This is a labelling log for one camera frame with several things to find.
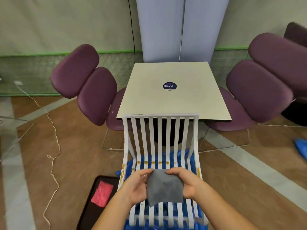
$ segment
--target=hand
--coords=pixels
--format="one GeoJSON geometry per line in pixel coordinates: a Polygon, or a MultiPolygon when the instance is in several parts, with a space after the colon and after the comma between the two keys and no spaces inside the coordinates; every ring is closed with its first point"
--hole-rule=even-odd
{"type": "Polygon", "coordinates": [[[171,168],[165,173],[177,175],[183,182],[183,197],[195,200],[197,187],[204,182],[203,180],[183,167],[171,168]]]}
{"type": "Polygon", "coordinates": [[[137,170],[123,183],[119,191],[129,197],[131,207],[146,199],[147,174],[153,169],[137,170]]]}

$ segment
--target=black cable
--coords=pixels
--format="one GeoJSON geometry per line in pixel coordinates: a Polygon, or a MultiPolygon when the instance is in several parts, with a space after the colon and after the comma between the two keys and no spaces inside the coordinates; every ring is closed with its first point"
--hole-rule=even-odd
{"type": "Polygon", "coordinates": [[[131,16],[131,8],[130,8],[130,1],[129,0],[128,0],[128,4],[129,4],[129,11],[130,11],[131,31],[132,31],[133,49],[134,49],[134,63],[135,63],[135,44],[134,44],[134,35],[133,35],[133,27],[132,27],[132,16],[131,16]]]}

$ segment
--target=white floor stripe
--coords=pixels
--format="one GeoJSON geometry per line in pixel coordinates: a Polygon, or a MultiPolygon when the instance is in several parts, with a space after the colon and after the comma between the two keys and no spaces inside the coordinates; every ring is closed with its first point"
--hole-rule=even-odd
{"type": "MultiPolygon", "coordinates": [[[[53,103],[50,103],[50,104],[44,106],[44,108],[48,112],[50,112],[50,111],[52,111],[52,110],[54,110],[54,109],[56,109],[56,108],[58,108],[60,106],[63,106],[66,103],[71,102],[72,100],[75,100],[75,98],[72,98],[72,99],[62,98],[60,100],[57,100],[57,101],[55,101],[53,103]]],[[[31,120],[36,119],[39,116],[42,116],[44,114],[46,114],[46,112],[44,111],[44,109],[40,108],[40,109],[38,109],[36,111],[33,111],[32,113],[29,113],[29,114],[21,117],[20,119],[31,121],[31,120]]],[[[18,127],[20,127],[23,124],[25,124],[25,121],[16,121],[15,123],[13,123],[12,127],[18,128],[18,127]]]]}
{"type": "MultiPolygon", "coordinates": [[[[13,108],[9,97],[0,98],[0,115],[13,117],[13,108]]],[[[1,151],[4,152],[17,138],[12,127],[14,120],[5,119],[1,125],[1,151]]],[[[6,208],[7,230],[35,230],[35,223],[29,199],[28,187],[19,144],[3,159],[3,187],[6,208]]]]}
{"type": "MultiPolygon", "coordinates": [[[[230,140],[212,129],[209,129],[205,139],[217,148],[235,146],[230,140]]],[[[272,169],[243,148],[238,147],[221,151],[307,212],[307,190],[272,169]]]]}

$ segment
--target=power cord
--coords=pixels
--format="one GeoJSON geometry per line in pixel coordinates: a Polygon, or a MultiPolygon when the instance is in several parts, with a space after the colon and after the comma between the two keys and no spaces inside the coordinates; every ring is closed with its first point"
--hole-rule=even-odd
{"type": "Polygon", "coordinates": [[[132,15],[131,15],[131,8],[130,8],[130,1],[128,0],[129,4],[129,12],[130,12],[130,20],[131,20],[131,31],[132,31],[132,38],[133,38],[133,50],[134,50],[134,63],[135,63],[135,43],[134,43],[134,35],[133,35],[133,27],[132,27],[132,15]]]}
{"type": "Polygon", "coordinates": [[[48,112],[44,107],[40,106],[40,105],[37,103],[37,101],[36,101],[33,97],[31,97],[29,94],[27,94],[25,91],[23,91],[18,85],[17,85],[16,87],[17,87],[21,92],[23,92],[25,95],[27,95],[28,97],[30,97],[40,108],[44,109],[44,111],[45,111],[46,114],[47,114],[48,119],[50,119],[50,121],[51,121],[51,123],[52,123],[52,127],[54,128],[55,136],[56,136],[56,142],[57,142],[57,145],[58,145],[58,147],[59,147],[59,152],[58,152],[58,154],[57,154],[55,157],[52,157],[52,156],[50,156],[50,155],[47,155],[48,158],[52,159],[50,175],[52,176],[52,178],[54,179],[54,181],[55,181],[56,184],[57,184],[57,189],[56,189],[55,192],[52,194],[51,199],[49,200],[48,205],[47,205],[47,207],[46,207],[46,209],[45,209],[45,211],[44,211],[44,213],[43,213],[43,217],[44,217],[44,219],[46,220],[46,222],[47,222],[48,225],[49,225],[49,229],[48,229],[48,230],[50,230],[50,228],[51,228],[51,223],[50,223],[50,221],[47,219],[47,217],[45,216],[45,214],[46,214],[46,211],[47,211],[47,209],[48,209],[48,207],[49,207],[49,205],[50,205],[50,203],[51,203],[51,201],[52,201],[52,199],[53,199],[55,193],[56,193],[56,192],[58,191],[58,189],[59,189],[59,183],[57,182],[56,178],[54,177],[52,171],[53,171],[54,160],[55,160],[55,159],[57,158],[57,156],[61,153],[61,146],[60,146],[60,144],[59,144],[59,139],[58,139],[58,137],[57,137],[57,131],[56,131],[56,128],[55,128],[55,126],[54,126],[54,123],[53,123],[53,121],[51,120],[51,118],[49,117],[49,112],[48,112]]]}

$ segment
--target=pink cloth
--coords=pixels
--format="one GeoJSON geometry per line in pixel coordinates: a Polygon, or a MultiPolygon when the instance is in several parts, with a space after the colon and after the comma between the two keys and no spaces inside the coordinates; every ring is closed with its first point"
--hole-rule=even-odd
{"type": "Polygon", "coordinates": [[[112,193],[113,187],[114,186],[109,183],[100,181],[91,202],[100,207],[105,207],[112,193]]]}

